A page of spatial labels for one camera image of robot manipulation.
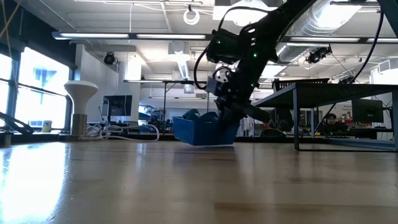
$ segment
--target metal table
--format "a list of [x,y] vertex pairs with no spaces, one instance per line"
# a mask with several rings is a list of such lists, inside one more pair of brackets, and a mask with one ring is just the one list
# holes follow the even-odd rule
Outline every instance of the metal table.
[[[314,108],[385,93],[392,93],[394,135],[398,136],[398,85],[295,83],[253,103],[253,105],[258,107],[293,108],[294,148],[299,151],[300,108],[310,108],[312,110],[311,131],[314,138]],[[329,142],[345,146],[370,147],[380,151],[398,151],[398,138],[394,138],[394,142],[362,139],[329,139]]]

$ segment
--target fluorescent light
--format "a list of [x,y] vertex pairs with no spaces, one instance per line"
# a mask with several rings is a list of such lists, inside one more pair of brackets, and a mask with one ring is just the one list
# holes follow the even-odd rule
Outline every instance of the fluorescent light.
[[163,83],[161,80],[125,80],[128,83]]
[[245,6],[257,9],[263,9],[265,11],[272,11],[277,9],[276,7],[268,7],[261,0],[242,0],[236,1],[232,6],[214,6],[213,8],[213,20],[221,20],[224,17],[226,21],[233,21],[237,26],[246,26],[248,24],[255,23],[267,15],[266,12],[235,9],[226,14],[226,12],[234,7]]
[[[373,43],[374,38],[369,38],[367,42]],[[378,43],[398,43],[398,39],[396,38],[378,38]]]
[[[164,100],[164,97],[162,96],[149,96],[148,99],[154,99],[154,100]],[[198,98],[198,97],[166,97],[167,100],[207,100],[207,98]],[[255,99],[255,98],[250,98],[249,100],[261,100],[261,99]]]
[[174,6],[182,6],[191,4],[192,6],[202,6],[201,1],[131,1],[131,0],[75,0],[76,2],[102,2],[102,3],[116,3],[116,4],[166,4]]
[[107,38],[107,39],[120,39],[129,38],[129,34],[89,34],[89,33],[61,33],[60,36],[64,38]]
[[154,78],[150,78],[151,80],[162,80],[162,81],[172,81],[173,80],[173,78],[162,78],[162,77],[159,77],[159,78],[156,78],[156,77],[154,77]]
[[[164,97],[161,97],[161,96],[150,96],[150,97],[148,97],[149,99],[156,99],[156,100],[163,100],[164,99]],[[175,97],[166,97],[166,99],[175,99]]]
[[206,49],[206,47],[204,47],[204,46],[190,46],[189,49],[190,50],[197,50],[197,51],[204,51]]
[[290,41],[304,42],[358,42],[359,38],[352,37],[292,37]]
[[137,34],[138,39],[191,39],[191,40],[205,40],[206,35],[197,34]]
[[283,71],[287,66],[266,66],[262,71],[261,78],[274,78],[279,72]]
[[289,47],[329,47],[328,44],[286,43]]

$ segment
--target blue bin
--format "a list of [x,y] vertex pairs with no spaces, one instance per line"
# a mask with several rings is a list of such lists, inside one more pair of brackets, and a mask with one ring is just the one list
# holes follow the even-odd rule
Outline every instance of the blue bin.
[[174,137],[193,146],[232,145],[239,125],[237,123],[227,130],[220,131],[218,122],[173,117]]

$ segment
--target white cable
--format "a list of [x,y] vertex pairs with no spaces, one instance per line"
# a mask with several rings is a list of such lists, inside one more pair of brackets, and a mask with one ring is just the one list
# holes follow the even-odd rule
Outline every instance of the white cable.
[[198,9],[200,12],[213,12],[213,10],[206,10],[206,9]]
[[185,22],[186,24],[188,24],[188,25],[195,25],[195,24],[197,24],[197,23],[199,22],[199,19],[200,19],[199,11],[198,11],[197,9],[192,9],[192,12],[195,13],[195,17],[194,17],[193,19],[188,19],[188,13],[189,13],[189,12],[190,12],[189,10],[186,10],[186,11],[184,12],[184,15],[183,15],[184,22]]
[[209,16],[212,16],[213,15],[213,13],[208,13],[208,12],[205,12],[205,11],[209,11],[209,10],[198,10],[199,12],[201,12],[201,13],[203,13],[203,14],[206,14],[206,15],[209,15]]
[[[140,127],[151,127],[154,128],[156,130],[156,139],[154,140],[140,140],[140,139],[132,139],[132,138],[126,138],[126,137],[122,137],[122,136],[112,136],[112,133],[123,133],[123,129],[127,130],[129,128],[140,128]],[[158,141],[159,137],[160,137],[160,132],[159,130],[156,128],[156,126],[152,125],[152,124],[146,124],[146,125],[142,125],[142,126],[126,126],[126,127],[120,127],[117,125],[109,125],[109,126],[105,126],[104,128],[102,128],[99,124],[96,124],[94,126],[87,126],[86,128],[86,132],[87,134],[85,134],[84,136],[80,136],[80,140],[107,140],[109,138],[117,138],[117,139],[124,139],[124,140],[129,140],[129,141],[143,141],[143,142],[154,142],[154,141]]]

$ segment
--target black cable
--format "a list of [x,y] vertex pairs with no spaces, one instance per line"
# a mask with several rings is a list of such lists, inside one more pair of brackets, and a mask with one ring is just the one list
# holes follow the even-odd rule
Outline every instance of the black cable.
[[380,31],[381,31],[381,27],[383,25],[383,20],[384,20],[384,12],[382,10],[380,10],[380,19],[379,19],[379,25],[377,27],[377,31],[376,31],[376,35],[374,36],[374,41],[372,44],[372,47],[368,53],[368,56],[365,59],[365,62],[363,63],[361,69],[359,69],[359,72],[354,76],[354,78],[350,81],[349,84],[353,83],[355,81],[355,79],[362,73],[362,71],[364,70],[364,68],[366,67],[366,65],[368,64],[372,54],[373,54],[373,50],[377,44],[377,40],[379,39],[379,35],[380,35]]
[[207,85],[200,86],[199,83],[198,83],[198,78],[197,78],[197,70],[198,70],[199,62],[200,62],[201,58],[203,58],[203,56],[206,54],[206,52],[207,52],[207,47],[200,54],[200,56],[198,57],[197,62],[195,63],[195,67],[193,68],[193,81],[195,82],[195,85],[197,86],[197,88],[199,90],[206,90],[206,87],[207,87]]
[[[376,30],[376,34],[374,35],[374,41],[372,44],[372,47],[368,53],[368,56],[365,59],[365,62],[362,64],[361,69],[359,69],[358,73],[354,76],[354,78],[349,82],[349,84],[352,84],[353,82],[355,82],[355,79],[362,73],[362,71],[364,70],[364,68],[366,67],[366,65],[369,62],[369,59],[371,58],[372,54],[373,54],[373,50],[377,44],[377,40],[379,39],[379,35],[380,35],[380,31],[381,31],[381,27],[383,25],[383,20],[384,20],[384,12],[382,10],[380,10],[380,19],[379,19],[379,25],[377,25],[377,30]],[[329,111],[324,115],[324,117],[322,118],[321,122],[319,122],[319,124],[317,125],[317,127],[315,128],[314,131],[317,131],[317,129],[319,128],[319,126],[324,122],[324,120],[326,119],[326,117],[329,115],[329,113],[331,112],[331,110],[336,106],[336,103],[333,104]]]
[[334,55],[334,54],[331,54],[335,59],[336,59],[336,61],[343,67],[343,69],[344,70],[346,70],[346,72],[347,72],[347,74],[348,75],[350,75],[350,73],[349,73],[349,71],[347,70],[347,68],[346,67],[344,67],[344,65],[336,58],[336,56]]
[[[229,12],[231,12],[231,11],[233,11],[233,10],[237,10],[237,9],[245,9],[245,10],[252,10],[252,11],[260,11],[260,12],[265,12],[265,13],[268,13],[268,12],[269,12],[269,11],[267,11],[267,10],[258,9],[258,8],[253,8],[253,7],[246,7],[246,6],[237,6],[237,7],[233,7],[233,8],[231,8],[231,9],[228,9],[228,10],[225,12],[223,18],[220,20],[220,23],[218,24],[218,30],[220,30],[220,29],[221,29],[221,26],[223,26],[223,23],[224,23],[224,20],[225,20],[225,16],[226,16]],[[198,66],[199,66],[200,60],[201,60],[201,58],[203,58],[203,56],[206,54],[206,52],[207,52],[207,47],[206,47],[206,49],[200,54],[200,56],[198,57],[198,60],[197,60],[196,63],[195,63],[195,67],[193,68],[193,81],[195,82],[195,85],[197,86],[197,88],[200,89],[200,90],[206,90],[206,87],[207,87],[207,85],[200,86],[199,83],[198,83],[198,78],[197,78],[197,70],[198,70]]]

